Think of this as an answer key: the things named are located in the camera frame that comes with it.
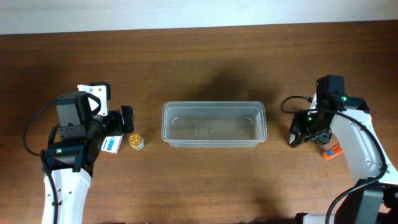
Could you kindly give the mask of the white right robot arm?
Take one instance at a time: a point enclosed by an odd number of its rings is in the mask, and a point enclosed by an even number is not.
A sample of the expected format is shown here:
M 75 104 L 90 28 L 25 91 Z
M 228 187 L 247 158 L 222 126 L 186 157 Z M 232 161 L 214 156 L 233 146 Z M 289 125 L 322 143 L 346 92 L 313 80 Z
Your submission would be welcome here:
M 317 80 L 311 107 L 293 112 L 289 144 L 325 145 L 336 136 L 354 185 L 332 201 L 326 214 L 298 213 L 296 223 L 397 223 L 397 170 L 378 140 L 370 109 L 345 93 L 342 76 Z

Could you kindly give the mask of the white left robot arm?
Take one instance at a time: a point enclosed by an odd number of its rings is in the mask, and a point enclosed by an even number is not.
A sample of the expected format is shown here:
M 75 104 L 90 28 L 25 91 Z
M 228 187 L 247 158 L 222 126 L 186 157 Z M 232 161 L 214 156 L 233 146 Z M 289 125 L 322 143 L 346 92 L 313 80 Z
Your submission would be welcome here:
M 131 106 L 100 115 L 100 98 L 73 91 L 56 101 L 59 124 L 40 158 L 45 172 L 42 223 L 81 223 L 94 163 L 104 143 L 134 130 Z

